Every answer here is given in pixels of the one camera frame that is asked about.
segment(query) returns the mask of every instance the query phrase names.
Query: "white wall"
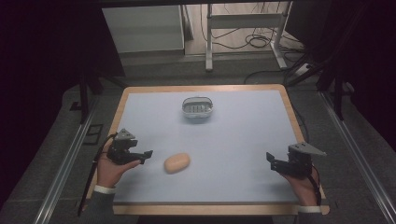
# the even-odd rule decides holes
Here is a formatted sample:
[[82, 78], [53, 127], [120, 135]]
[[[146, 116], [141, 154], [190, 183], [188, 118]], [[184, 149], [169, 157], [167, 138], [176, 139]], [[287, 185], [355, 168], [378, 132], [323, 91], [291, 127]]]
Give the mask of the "white wall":
[[184, 49], [180, 6], [103, 8], [118, 53]]

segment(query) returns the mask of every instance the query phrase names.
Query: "human hand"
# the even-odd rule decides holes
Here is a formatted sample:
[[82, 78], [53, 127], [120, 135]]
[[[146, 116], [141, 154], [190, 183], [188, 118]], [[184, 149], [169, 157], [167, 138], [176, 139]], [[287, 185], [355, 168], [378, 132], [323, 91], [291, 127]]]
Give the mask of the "human hand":
[[[289, 175], [282, 176], [289, 181], [301, 206], [317, 206], [317, 197], [315, 195], [314, 186], [307, 177], [304, 179], [299, 179]], [[315, 182], [319, 184], [317, 169], [312, 169], [312, 177], [314, 178]]]
[[96, 185], [112, 189], [120, 181], [122, 175], [139, 165], [140, 161], [131, 161], [124, 165], [117, 165], [107, 157], [108, 147], [104, 147], [98, 161]]

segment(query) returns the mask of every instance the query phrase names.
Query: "table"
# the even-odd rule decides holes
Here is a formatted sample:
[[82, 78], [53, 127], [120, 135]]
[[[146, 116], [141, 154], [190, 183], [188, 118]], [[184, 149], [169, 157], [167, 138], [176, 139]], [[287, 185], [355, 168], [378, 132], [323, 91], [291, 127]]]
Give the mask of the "table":
[[[131, 87], [125, 89], [120, 104], [117, 109], [115, 118], [111, 125], [109, 133], [114, 133], [119, 130], [123, 111], [128, 100], [128, 96], [133, 93], [150, 93], [150, 92], [192, 92], [195, 91], [218, 91], [218, 92], [238, 92], [238, 91], [278, 91], [285, 106], [289, 122], [292, 127], [292, 132], [295, 135], [297, 142], [303, 142], [304, 138], [299, 128], [296, 117], [294, 116], [288, 95], [281, 85], [225, 85], [225, 86], [171, 86], [171, 87]], [[264, 155], [262, 160], [265, 165], [269, 167], [269, 163], [265, 161]], [[87, 198], [91, 197], [92, 189], [95, 185], [96, 177], [91, 182], [90, 192]], [[329, 213], [329, 206], [322, 205], [322, 213]], [[233, 215], [233, 216], [255, 216], [255, 215], [295, 215], [297, 214], [296, 203], [136, 203], [126, 204], [119, 203], [114, 205], [115, 214], [118, 215]]]

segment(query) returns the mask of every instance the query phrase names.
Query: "gray floor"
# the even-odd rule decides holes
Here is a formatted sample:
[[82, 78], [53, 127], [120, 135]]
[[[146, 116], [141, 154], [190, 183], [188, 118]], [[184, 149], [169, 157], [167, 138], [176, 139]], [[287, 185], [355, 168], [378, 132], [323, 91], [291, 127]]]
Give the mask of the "gray floor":
[[[140, 64], [122, 59], [127, 77], [122, 81], [131, 86], [162, 85], [215, 85], [244, 83], [245, 77], [256, 71], [275, 71], [277, 65], [271, 53], [217, 56], [214, 71], [205, 72], [203, 57], [170, 57], [153, 63], [150, 57]], [[247, 84], [281, 83], [281, 72], [267, 72], [250, 78]], [[309, 142], [328, 153], [325, 158], [315, 157], [324, 192], [329, 200], [331, 212], [326, 216], [328, 223], [388, 223], [372, 192], [368, 189], [361, 173], [347, 150], [346, 144], [332, 121], [323, 100], [315, 88], [318, 77], [311, 77], [289, 89], [290, 99], [304, 117]], [[122, 89], [102, 80], [105, 91], [99, 96], [92, 124], [103, 124], [101, 141], [106, 138], [122, 94]], [[48, 192], [65, 152], [79, 127], [80, 114], [69, 111], [71, 104], [78, 101], [78, 88], [64, 94], [63, 107], [47, 138], [30, 164], [18, 186], [5, 203], [0, 213], [0, 223], [33, 223], [40, 205]], [[391, 199], [396, 198], [396, 168], [394, 151], [344, 97], [346, 124], [353, 133], [361, 152]], [[49, 223], [76, 223], [78, 202], [82, 195], [91, 161], [98, 146], [82, 146], [73, 169], [62, 190], [59, 201]], [[120, 216], [120, 223], [136, 223], [137, 217]], [[275, 223], [292, 223], [292, 217], [273, 217]]]

